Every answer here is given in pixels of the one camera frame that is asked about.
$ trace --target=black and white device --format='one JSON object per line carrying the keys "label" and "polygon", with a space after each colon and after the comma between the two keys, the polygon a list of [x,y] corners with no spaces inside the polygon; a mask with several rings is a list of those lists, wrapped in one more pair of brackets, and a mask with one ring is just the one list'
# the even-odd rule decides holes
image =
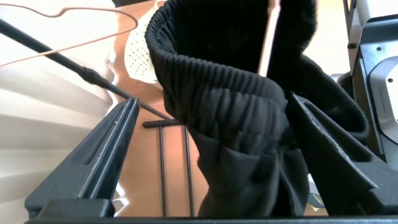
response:
{"label": "black and white device", "polygon": [[365,145],[398,170],[398,7],[391,0],[343,0],[351,71],[338,82],[368,117]]}

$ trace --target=white wall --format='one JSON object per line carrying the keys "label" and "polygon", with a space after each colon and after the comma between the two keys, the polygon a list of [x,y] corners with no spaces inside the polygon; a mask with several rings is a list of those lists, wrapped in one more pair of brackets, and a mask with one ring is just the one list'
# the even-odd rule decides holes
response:
{"label": "white wall", "polygon": [[[55,13],[66,6],[114,7],[110,0],[12,0]],[[52,48],[67,47],[113,33],[112,12],[68,12],[48,19],[11,7],[0,17]],[[113,39],[63,54],[108,80]],[[35,52],[0,35],[0,64]],[[0,68],[0,223],[27,220],[24,199],[102,120],[112,104],[107,91],[46,58]]]}

